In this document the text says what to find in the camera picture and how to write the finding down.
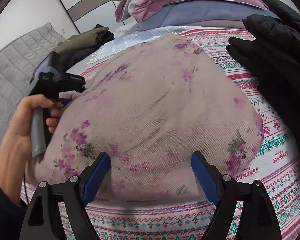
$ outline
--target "pink pillowcase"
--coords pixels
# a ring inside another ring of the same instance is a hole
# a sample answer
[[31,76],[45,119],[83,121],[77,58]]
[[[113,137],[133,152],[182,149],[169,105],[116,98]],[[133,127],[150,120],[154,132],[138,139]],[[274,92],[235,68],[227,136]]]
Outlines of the pink pillowcase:
[[100,66],[64,111],[32,183],[78,175],[100,152],[111,170],[99,197],[152,200],[202,195],[190,158],[201,151],[232,176],[255,157],[262,119],[245,94],[191,41],[167,34]]

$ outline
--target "gray quilted headboard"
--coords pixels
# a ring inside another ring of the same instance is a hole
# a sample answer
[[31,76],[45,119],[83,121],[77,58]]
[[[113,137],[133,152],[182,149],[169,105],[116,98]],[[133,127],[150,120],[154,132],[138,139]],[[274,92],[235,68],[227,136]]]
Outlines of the gray quilted headboard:
[[35,68],[66,39],[51,23],[14,40],[0,51],[0,144],[24,97]]

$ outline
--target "silver bolt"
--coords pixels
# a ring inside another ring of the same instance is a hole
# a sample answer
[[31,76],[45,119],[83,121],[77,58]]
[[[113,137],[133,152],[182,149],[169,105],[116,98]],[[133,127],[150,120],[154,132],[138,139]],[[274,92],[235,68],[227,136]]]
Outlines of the silver bolt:
[[71,182],[76,182],[76,181],[78,181],[78,179],[79,179],[78,176],[72,176],[72,177],[70,178],[70,181],[71,181]]
[[46,185],[47,185],[47,183],[45,181],[43,181],[39,184],[39,187],[45,187]]
[[256,180],[254,182],[257,186],[261,187],[262,186],[262,182],[260,180]]
[[223,180],[225,181],[231,181],[231,177],[229,175],[223,175]]

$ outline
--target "black cable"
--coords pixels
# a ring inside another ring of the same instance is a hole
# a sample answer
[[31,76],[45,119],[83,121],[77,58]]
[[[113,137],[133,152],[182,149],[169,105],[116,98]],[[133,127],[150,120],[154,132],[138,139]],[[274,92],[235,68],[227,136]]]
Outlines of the black cable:
[[27,203],[28,203],[28,206],[29,206],[29,200],[28,200],[28,195],[27,195],[27,190],[26,190],[26,174],[25,173],[23,173],[23,186],[25,188],[26,199],[27,199]]

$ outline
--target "dark sleeve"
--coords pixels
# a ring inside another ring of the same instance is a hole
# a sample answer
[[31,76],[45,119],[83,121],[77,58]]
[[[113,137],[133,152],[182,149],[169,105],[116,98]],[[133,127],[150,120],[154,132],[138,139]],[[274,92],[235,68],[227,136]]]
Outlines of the dark sleeve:
[[13,204],[0,188],[0,239],[19,239],[25,215],[26,209]]

